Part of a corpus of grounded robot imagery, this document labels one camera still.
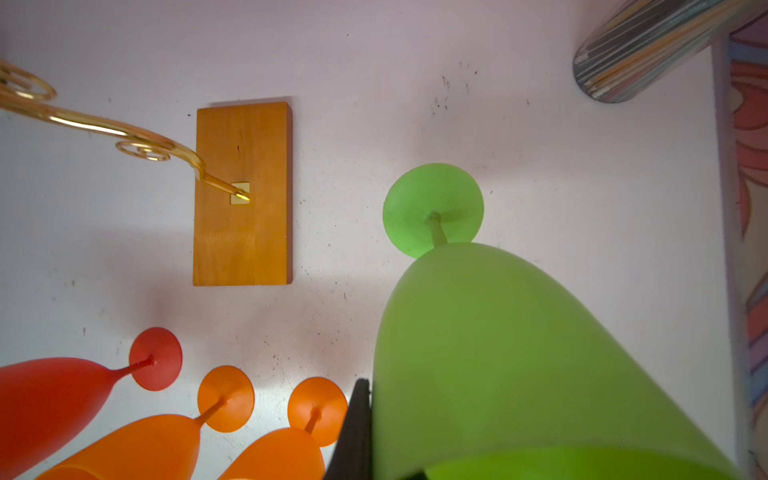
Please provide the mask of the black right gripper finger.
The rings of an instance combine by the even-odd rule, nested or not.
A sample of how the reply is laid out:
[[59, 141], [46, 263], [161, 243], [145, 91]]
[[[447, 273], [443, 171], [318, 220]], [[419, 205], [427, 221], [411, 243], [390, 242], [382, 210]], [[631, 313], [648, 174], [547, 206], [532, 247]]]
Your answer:
[[325, 480], [370, 480], [372, 478], [372, 412], [370, 381], [355, 382]]

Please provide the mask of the orange wine glass front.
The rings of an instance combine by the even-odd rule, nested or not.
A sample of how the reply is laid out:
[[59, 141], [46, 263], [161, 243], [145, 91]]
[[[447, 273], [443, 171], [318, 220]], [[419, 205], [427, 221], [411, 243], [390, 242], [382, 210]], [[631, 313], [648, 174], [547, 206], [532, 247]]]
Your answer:
[[251, 444], [224, 471], [223, 479], [321, 479], [326, 472], [322, 449], [339, 439], [348, 401], [333, 381], [323, 377], [299, 383], [288, 401], [289, 426]]

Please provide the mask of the orange wine glass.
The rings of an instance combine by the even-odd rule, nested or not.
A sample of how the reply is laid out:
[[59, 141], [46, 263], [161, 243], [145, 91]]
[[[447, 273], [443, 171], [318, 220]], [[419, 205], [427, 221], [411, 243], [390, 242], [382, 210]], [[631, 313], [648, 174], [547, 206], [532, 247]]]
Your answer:
[[250, 419], [255, 390], [234, 366], [220, 366], [202, 380], [199, 415], [163, 414], [132, 422], [39, 475], [41, 479], [190, 479], [201, 431], [242, 428]]
[[322, 449], [339, 439], [348, 401], [333, 381], [323, 377], [299, 383], [288, 401], [289, 426], [251, 444], [224, 471], [223, 479], [321, 479], [326, 472]]

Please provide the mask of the green wine glass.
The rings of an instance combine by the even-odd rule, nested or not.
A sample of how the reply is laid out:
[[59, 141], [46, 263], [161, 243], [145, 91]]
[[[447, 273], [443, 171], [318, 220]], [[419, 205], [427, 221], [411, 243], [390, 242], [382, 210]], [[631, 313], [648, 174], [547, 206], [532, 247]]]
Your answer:
[[372, 389], [377, 479], [735, 479], [738, 470], [602, 324], [528, 261], [475, 241], [477, 182], [443, 163], [390, 189], [412, 258]]

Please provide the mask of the red wine glass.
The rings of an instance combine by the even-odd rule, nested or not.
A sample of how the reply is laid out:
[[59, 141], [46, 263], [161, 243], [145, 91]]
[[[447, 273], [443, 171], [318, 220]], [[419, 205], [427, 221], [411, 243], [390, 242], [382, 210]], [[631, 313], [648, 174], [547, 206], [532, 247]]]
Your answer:
[[161, 327], [134, 340], [126, 367], [74, 357], [28, 360], [1, 368], [1, 477], [15, 479], [75, 438], [103, 408], [115, 385], [132, 377], [148, 391], [178, 378], [183, 352]]

